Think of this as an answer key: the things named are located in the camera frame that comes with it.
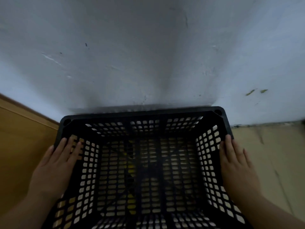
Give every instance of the hand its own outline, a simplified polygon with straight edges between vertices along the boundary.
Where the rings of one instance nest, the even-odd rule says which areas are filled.
[[[48,148],[39,165],[34,170],[30,181],[28,196],[39,196],[47,200],[56,201],[66,191],[73,167],[81,150],[81,142],[78,142],[70,155],[73,138],[63,138],[53,153],[54,146]]]
[[[230,135],[225,142],[220,142],[220,164],[224,188],[235,204],[261,195],[260,182],[245,149],[241,150],[238,143]]]

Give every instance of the tile floor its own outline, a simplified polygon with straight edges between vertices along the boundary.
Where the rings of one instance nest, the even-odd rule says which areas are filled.
[[[251,156],[264,196],[305,221],[304,125],[262,125],[232,131]]]

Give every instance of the brown wood trim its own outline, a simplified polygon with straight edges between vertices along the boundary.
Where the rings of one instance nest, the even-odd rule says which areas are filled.
[[[45,126],[58,130],[59,123],[49,119],[48,117],[0,94],[0,108],[4,108],[8,111],[14,112],[18,115],[41,123]]]

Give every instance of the crate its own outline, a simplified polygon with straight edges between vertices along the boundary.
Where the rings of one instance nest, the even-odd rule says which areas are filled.
[[[223,108],[66,116],[83,143],[64,196],[43,228],[251,228],[223,188]]]

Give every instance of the person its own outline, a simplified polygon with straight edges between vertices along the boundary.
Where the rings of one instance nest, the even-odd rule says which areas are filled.
[[[48,148],[35,169],[27,196],[0,219],[2,229],[39,229],[55,202],[64,194],[81,143],[70,151],[73,139],[67,145],[63,138],[53,152]],[[226,135],[220,143],[220,164],[224,188],[243,215],[255,229],[305,228],[305,223],[293,217],[262,196],[260,182],[245,149]]]

